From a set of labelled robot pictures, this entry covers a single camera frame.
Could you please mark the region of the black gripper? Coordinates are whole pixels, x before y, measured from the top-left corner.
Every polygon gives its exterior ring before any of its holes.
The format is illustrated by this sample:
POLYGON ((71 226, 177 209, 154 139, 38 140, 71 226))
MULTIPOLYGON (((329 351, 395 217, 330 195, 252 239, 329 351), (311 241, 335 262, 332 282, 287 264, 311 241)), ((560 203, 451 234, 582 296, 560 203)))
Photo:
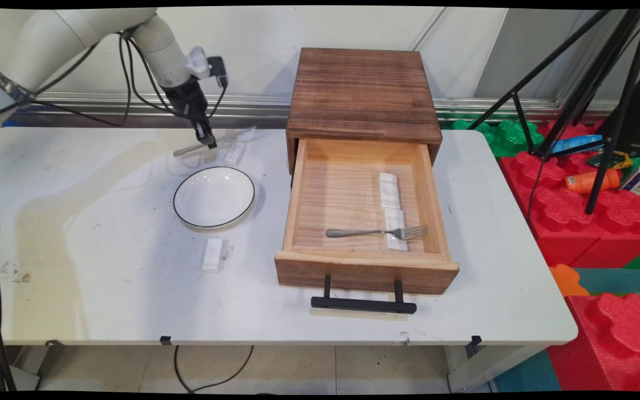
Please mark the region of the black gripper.
POLYGON ((207 115, 208 101, 196 77, 189 77, 177 86, 163 86, 167 104, 175 116, 184 117, 194 123, 198 142, 208 149, 215 149, 217 141, 207 115))

